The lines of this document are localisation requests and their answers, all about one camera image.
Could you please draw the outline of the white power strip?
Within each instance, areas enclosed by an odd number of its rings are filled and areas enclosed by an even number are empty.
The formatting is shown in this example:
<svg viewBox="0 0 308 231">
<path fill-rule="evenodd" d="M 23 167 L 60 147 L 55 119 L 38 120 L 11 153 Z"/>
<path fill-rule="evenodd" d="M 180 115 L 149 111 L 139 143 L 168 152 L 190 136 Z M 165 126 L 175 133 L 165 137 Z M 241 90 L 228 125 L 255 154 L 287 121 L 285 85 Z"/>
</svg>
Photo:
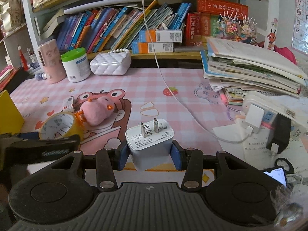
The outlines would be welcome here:
<svg viewBox="0 0 308 231">
<path fill-rule="evenodd" d="M 290 137 L 294 140 L 307 134 L 307 98 L 288 95 L 266 96 L 256 91 L 242 95 L 243 111 L 248 112 L 251 105 L 263 109 L 263 122 L 272 124 L 277 114 L 291 119 Z"/>
</svg>

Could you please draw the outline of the pink cylindrical humidifier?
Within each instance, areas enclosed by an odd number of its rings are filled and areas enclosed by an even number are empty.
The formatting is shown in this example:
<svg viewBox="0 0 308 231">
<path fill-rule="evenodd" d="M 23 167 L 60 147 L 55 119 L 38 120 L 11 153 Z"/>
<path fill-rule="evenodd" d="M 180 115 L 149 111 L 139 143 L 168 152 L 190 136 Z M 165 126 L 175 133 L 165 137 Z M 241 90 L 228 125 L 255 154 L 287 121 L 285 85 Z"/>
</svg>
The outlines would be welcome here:
<svg viewBox="0 0 308 231">
<path fill-rule="evenodd" d="M 38 47 L 38 53 L 49 83 L 55 84 L 62 81 L 66 77 L 66 71 L 61 60 L 56 40 L 52 39 L 41 44 Z"/>
</svg>

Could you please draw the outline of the black power adapter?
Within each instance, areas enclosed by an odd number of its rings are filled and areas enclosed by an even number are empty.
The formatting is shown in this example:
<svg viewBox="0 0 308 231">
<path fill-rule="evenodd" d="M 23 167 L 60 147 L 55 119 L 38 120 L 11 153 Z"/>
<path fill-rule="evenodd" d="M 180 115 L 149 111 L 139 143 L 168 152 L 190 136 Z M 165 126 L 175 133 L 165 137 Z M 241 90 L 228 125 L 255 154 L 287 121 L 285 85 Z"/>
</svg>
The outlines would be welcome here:
<svg viewBox="0 0 308 231">
<path fill-rule="evenodd" d="M 282 114 L 277 114 L 271 125 L 266 149 L 271 152 L 281 154 L 289 145 L 290 133 L 291 119 Z"/>
</svg>

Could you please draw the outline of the red santa pen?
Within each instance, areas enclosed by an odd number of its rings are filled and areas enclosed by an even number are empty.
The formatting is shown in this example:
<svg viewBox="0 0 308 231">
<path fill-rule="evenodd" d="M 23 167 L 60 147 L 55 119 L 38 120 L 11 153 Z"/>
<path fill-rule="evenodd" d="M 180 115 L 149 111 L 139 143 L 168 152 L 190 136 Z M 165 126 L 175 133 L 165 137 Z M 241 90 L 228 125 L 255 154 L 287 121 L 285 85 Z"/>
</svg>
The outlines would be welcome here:
<svg viewBox="0 0 308 231">
<path fill-rule="evenodd" d="M 26 58 L 23 55 L 23 52 L 21 50 L 21 46 L 18 46 L 18 51 L 19 51 L 19 56 L 20 56 L 20 60 L 21 60 L 21 63 L 23 65 L 24 71 L 28 71 L 29 70 L 28 63 L 27 63 Z"/>
</svg>

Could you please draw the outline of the lower orange white box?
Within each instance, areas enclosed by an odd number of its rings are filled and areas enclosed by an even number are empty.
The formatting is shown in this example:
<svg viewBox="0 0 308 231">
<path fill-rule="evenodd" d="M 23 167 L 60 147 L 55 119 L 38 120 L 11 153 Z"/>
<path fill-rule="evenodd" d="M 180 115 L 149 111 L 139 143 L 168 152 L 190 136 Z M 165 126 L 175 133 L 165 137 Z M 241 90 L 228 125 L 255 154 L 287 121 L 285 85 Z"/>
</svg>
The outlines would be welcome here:
<svg viewBox="0 0 308 231">
<path fill-rule="evenodd" d="M 141 43 L 134 41 L 131 44 L 131 50 L 133 54 L 148 54 L 148 53 L 173 53 L 174 43 Z"/>
</svg>

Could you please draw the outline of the orange white box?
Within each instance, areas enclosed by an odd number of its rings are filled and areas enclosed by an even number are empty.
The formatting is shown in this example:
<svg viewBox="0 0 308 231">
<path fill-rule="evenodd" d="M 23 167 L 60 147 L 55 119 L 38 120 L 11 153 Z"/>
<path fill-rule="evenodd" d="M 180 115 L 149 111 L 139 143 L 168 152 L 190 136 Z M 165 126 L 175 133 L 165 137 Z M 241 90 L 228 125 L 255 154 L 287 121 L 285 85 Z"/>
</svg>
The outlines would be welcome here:
<svg viewBox="0 0 308 231">
<path fill-rule="evenodd" d="M 131 50 L 133 54 L 148 54 L 148 53 L 173 53 L 174 43 L 141 43 L 134 41 L 131 44 Z"/>
<path fill-rule="evenodd" d="M 162 42 L 162 43 L 182 43 L 183 34 L 181 30 L 159 30 L 150 29 L 139 32 L 141 43 Z"/>
</svg>

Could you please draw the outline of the yellow tape roll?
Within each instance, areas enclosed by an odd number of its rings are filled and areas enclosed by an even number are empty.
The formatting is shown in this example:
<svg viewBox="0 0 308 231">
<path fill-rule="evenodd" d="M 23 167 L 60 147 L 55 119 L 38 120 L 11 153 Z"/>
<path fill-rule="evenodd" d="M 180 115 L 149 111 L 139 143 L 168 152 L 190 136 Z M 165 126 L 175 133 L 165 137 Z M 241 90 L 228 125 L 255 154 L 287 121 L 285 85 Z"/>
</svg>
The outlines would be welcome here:
<svg viewBox="0 0 308 231">
<path fill-rule="evenodd" d="M 39 130 L 41 140 L 55 140 L 78 135 L 84 139 L 82 122 L 73 113 L 57 113 L 49 117 Z"/>
</svg>

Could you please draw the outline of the upper orange white box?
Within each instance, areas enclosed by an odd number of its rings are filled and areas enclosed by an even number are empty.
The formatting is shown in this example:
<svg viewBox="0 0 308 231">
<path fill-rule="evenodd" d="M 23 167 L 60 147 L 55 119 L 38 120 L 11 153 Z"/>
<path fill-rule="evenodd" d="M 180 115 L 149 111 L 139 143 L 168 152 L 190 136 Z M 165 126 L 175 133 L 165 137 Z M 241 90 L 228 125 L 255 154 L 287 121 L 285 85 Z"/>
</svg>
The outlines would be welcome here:
<svg viewBox="0 0 308 231">
<path fill-rule="evenodd" d="M 181 30 L 159 30 L 150 29 L 139 32 L 141 43 L 162 42 L 162 43 L 182 43 L 183 34 Z"/>
</svg>

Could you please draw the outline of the white quilted pearl purse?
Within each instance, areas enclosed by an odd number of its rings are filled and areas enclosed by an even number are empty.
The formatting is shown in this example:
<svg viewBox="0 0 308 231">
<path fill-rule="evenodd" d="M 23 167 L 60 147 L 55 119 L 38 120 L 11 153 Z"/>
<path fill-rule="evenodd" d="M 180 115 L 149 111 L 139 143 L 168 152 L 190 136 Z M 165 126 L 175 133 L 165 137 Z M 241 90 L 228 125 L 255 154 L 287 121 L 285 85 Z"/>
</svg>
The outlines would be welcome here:
<svg viewBox="0 0 308 231">
<path fill-rule="evenodd" d="M 124 75 L 131 65 L 128 49 L 116 49 L 100 53 L 90 62 L 90 69 L 96 75 Z"/>
</svg>

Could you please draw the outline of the red dictionary box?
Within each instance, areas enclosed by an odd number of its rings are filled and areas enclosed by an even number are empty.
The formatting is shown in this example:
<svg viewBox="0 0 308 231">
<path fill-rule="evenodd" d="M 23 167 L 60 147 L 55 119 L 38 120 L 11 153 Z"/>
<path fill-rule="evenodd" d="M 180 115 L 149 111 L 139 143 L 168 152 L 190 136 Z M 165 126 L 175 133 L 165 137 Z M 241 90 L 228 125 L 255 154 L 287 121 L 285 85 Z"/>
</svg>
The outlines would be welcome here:
<svg viewBox="0 0 308 231">
<path fill-rule="evenodd" d="M 248 16 L 249 8 L 246 5 L 225 0 L 197 0 L 197 12 L 213 15 L 237 15 L 239 19 Z"/>
</svg>

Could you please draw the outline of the white staples box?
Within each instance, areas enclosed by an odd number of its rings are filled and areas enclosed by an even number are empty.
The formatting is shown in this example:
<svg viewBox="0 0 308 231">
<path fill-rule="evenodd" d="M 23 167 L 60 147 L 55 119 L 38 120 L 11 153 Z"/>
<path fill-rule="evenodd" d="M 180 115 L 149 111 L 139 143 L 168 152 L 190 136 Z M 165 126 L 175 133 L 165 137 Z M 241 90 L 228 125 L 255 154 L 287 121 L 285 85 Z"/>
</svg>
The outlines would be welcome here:
<svg viewBox="0 0 308 231">
<path fill-rule="evenodd" d="M 71 113 L 73 113 L 75 111 L 74 97 L 73 96 L 70 96 L 63 101 L 62 111 L 63 112 L 71 112 Z"/>
</svg>

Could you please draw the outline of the yellow cardboard box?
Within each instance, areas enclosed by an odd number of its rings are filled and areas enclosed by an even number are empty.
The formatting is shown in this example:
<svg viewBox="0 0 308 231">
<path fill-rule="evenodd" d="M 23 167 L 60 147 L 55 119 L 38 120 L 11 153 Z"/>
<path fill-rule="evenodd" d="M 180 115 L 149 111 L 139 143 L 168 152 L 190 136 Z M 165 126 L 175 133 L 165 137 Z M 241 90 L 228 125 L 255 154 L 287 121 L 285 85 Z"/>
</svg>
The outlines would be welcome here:
<svg viewBox="0 0 308 231">
<path fill-rule="evenodd" d="M 16 134 L 21 131 L 24 118 L 12 101 L 7 90 L 1 92 L 0 97 L 0 133 Z"/>
</svg>

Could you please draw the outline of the white charger plug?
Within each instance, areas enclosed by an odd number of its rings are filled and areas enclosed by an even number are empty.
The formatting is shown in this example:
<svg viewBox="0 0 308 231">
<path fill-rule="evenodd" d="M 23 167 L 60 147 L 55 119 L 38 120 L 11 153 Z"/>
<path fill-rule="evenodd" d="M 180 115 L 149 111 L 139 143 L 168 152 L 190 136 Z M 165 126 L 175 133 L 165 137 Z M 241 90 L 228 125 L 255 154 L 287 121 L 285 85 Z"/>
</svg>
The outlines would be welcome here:
<svg viewBox="0 0 308 231">
<path fill-rule="evenodd" d="M 165 119 L 131 127 L 125 133 L 135 169 L 145 171 L 164 163 L 171 152 L 174 130 Z"/>
</svg>

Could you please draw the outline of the stack of paper books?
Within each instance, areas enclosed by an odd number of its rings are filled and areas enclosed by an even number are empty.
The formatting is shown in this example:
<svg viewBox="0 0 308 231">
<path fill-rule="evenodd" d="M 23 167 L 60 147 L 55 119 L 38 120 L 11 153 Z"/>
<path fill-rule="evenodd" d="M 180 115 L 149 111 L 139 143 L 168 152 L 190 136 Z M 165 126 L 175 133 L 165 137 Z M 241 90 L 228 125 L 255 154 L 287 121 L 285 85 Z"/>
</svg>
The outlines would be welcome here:
<svg viewBox="0 0 308 231">
<path fill-rule="evenodd" d="M 200 56 L 203 77 L 226 105 L 242 105 L 249 92 L 297 98 L 301 89 L 307 87 L 307 74 L 294 57 L 287 58 L 259 46 L 209 38 Z"/>
</svg>

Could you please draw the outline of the red packets pile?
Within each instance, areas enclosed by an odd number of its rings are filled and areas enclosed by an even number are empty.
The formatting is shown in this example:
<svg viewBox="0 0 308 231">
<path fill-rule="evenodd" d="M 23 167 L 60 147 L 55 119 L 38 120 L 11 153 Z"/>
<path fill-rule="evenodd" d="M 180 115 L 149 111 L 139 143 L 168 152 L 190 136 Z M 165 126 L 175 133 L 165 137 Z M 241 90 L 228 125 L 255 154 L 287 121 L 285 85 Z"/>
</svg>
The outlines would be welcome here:
<svg viewBox="0 0 308 231">
<path fill-rule="evenodd" d="M 20 68 L 14 68 L 12 65 L 7 65 L 1 71 L 1 78 L 0 78 L 0 92 L 2 92 L 6 85 L 12 80 L 14 75 L 20 70 Z"/>
</svg>

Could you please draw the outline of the smartphone lit screen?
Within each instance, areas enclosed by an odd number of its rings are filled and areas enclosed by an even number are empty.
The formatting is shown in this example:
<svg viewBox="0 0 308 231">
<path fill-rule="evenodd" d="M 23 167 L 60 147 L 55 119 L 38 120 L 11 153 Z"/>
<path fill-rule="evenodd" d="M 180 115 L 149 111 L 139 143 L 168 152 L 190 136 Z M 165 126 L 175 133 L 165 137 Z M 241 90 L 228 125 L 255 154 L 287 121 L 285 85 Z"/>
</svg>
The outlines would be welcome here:
<svg viewBox="0 0 308 231">
<path fill-rule="evenodd" d="M 287 186 L 285 170 L 282 166 L 263 169 L 262 172 L 280 182 L 280 184 L 284 185 L 285 187 Z"/>
</svg>

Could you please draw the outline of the pink plush bird toy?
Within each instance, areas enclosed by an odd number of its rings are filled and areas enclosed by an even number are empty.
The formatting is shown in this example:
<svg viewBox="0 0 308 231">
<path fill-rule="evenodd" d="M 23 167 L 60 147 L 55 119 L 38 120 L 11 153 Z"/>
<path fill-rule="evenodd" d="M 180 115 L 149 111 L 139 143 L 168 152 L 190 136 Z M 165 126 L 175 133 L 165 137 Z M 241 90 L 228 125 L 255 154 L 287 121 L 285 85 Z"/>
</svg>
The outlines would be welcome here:
<svg viewBox="0 0 308 231">
<path fill-rule="evenodd" d="M 82 104 L 80 110 L 75 113 L 75 116 L 81 124 L 87 123 L 90 126 L 97 126 L 109 118 L 114 109 L 114 102 L 102 96 L 96 100 L 88 99 Z"/>
</svg>

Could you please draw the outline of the white cubby shelf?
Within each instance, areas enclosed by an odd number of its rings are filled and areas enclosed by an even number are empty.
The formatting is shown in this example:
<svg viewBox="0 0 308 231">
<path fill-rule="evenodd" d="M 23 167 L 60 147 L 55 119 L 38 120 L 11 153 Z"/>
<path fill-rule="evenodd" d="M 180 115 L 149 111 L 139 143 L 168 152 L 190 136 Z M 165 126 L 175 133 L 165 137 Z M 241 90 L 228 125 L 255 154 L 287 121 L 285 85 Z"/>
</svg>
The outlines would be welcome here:
<svg viewBox="0 0 308 231">
<path fill-rule="evenodd" d="M 12 65 L 14 68 L 21 66 L 19 46 L 28 64 L 32 63 L 27 49 L 33 49 L 33 47 L 25 23 L 10 31 L 6 37 L 1 39 L 1 70 L 8 65 Z"/>
</svg>

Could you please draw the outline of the white jar green lid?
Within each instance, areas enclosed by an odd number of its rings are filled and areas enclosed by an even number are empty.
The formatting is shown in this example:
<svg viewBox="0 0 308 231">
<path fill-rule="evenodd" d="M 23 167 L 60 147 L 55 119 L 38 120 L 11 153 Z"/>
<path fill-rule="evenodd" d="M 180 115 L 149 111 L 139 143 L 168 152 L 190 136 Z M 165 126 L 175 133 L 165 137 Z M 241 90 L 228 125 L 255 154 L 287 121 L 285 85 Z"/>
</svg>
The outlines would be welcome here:
<svg viewBox="0 0 308 231">
<path fill-rule="evenodd" d="M 81 82 L 90 76 L 90 64 L 85 48 L 72 49 L 62 54 L 61 60 L 70 82 Z"/>
</svg>

